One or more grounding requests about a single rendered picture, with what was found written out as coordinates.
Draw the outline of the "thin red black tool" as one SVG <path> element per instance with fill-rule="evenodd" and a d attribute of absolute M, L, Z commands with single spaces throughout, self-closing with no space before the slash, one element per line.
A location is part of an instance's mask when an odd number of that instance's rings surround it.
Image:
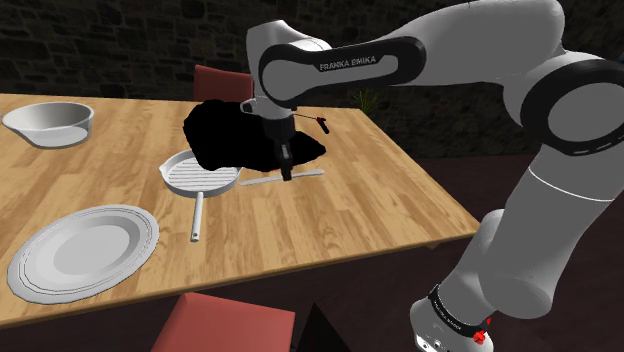
<path fill-rule="evenodd" d="M 313 116 L 307 116 L 307 115 L 297 114 L 297 113 L 295 113 L 295 116 L 315 120 L 319 124 L 319 126 L 321 127 L 321 129 L 323 130 L 325 134 L 330 133 L 330 130 L 328 126 L 326 125 L 326 119 L 324 117 L 313 117 Z"/>

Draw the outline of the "white flat knife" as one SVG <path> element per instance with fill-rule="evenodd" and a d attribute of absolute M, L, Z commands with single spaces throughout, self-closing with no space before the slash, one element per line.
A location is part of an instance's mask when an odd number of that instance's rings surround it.
<path fill-rule="evenodd" d="M 303 171 L 303 172 L 291 173 L 291 179 L 290 180 L 293 180 L 295 178 L 300 178 L 300 177 L 318 176 L 318 175 L 323 175 L 323 174 L 324 174 L 324 170 L 323 169 L 315 169 L 315 170 L 308 170 L 308 171 Z M 276 175 L 276 176 L 267 176 L 267 177 L 261 177 L 261 178 L 255 178 L 255 179 L 249 179 L 249 180 L 245 180 L 245 181 L 240 181 L 238 184 L 241 185 L 241 186 L 247 186 L 247 185 L 255 185 L 255 184 L 261 184 L 261 183 L 273 182 L 273 181 L 284 181 L 284 178 L 280 174 L 280 175 Z"/>

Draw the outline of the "red chair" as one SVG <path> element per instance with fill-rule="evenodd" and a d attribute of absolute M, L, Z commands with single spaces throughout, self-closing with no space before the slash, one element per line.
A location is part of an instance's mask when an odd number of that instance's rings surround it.
<path fill-rule="evenodd" d="M 196 64 L 194 67 L 193 100 L 243 102 L 253 97 L 252 76 Z"/>
<path fill-rule="evenodd" d="M 290 352 L 296 314 L 185 293 L 150 352 Z"/>

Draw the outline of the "green plant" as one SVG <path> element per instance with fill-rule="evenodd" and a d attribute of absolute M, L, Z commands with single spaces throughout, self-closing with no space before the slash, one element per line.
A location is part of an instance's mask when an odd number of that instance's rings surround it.
<path fill-rule="evenodd" d="M 359 109 L 366 115 L 372 116 L 378 109 L 379 98 L 373 88 L 358 88 L 353 98 L 357 101 Z"/>

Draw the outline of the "white grill pan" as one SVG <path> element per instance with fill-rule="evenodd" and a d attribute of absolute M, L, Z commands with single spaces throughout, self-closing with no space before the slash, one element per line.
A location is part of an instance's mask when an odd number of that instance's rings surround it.
<path fill-rule="evenodd" d="M 181 151 L 158 168 L 166 187 L 174 194 L 195 200 L 191 242 L 200 240 L 203 200 L 232 189 L 239 180 L 240 167 L 222 167 L 209 171 L 199 165 L 192 150 Z"/>

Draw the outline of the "wooden table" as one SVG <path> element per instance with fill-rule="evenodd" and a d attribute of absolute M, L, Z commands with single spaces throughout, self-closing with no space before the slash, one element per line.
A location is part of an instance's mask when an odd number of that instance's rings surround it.
<path fill-rule="evenodd" d="M 0 126 L 0 329 L 184 292 L 461 239 L 477 220 L 356 109 L 302 107 L 324 117 L 300 130 L 327 149 L 289 182 L 237 185 L 204 204 L 202 235 L 190 241 L 194 203 L 171 193 L 159 166 L 185 150 L 181 127 L 192 104 L 85 99 L 91 138 L 42 150 Z M 103 204 L 129 204 L 158 221 L 160 239 L 144 266 L 118 286 L 70 304 L 37 305 L 6 283 L 14 253 L 45 225 Z"/>

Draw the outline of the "white round plate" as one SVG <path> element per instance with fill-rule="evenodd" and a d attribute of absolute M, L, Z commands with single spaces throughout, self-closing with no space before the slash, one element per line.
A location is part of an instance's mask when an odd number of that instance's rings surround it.
<path fill-rule="evenodd" d="M 15 253 L 7 284 L 36 304 L 66 304 L 113 288 L 147 262 L 159 225 L 147 211 L 113 204 L 88 208 L 45 226 Z"/>

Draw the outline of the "white bowl with spout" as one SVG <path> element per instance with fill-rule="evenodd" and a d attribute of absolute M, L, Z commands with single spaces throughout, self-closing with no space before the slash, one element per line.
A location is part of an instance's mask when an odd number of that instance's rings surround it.
<path fill-rule="evenodd" d="M 76 102 L 44 102 L 17 108 L 2 124 L 39 149 L 62 149 L 91 136 L 94 110 Z"/>

